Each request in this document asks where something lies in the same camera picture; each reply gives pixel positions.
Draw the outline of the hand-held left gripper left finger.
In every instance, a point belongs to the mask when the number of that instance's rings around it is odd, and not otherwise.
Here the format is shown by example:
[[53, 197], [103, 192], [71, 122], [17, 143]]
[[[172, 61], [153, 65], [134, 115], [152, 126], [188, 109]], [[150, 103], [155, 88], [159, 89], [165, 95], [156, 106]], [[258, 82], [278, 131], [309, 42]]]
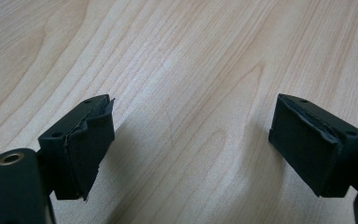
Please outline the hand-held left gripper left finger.
[[107, 94], [86, 99], [38, 137], [43, 179], [57, 199], [88, 198], [115, 139], [113, 104]]

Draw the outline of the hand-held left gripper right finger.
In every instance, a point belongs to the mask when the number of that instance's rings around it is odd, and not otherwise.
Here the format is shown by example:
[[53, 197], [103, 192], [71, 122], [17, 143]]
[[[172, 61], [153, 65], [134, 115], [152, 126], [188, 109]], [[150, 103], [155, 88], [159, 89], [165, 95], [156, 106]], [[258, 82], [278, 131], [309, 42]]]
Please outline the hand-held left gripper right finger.
[[358, 129], [312, 102], [279, 94], [269, 142], [313, 192], [341, 198], [358, 190]]

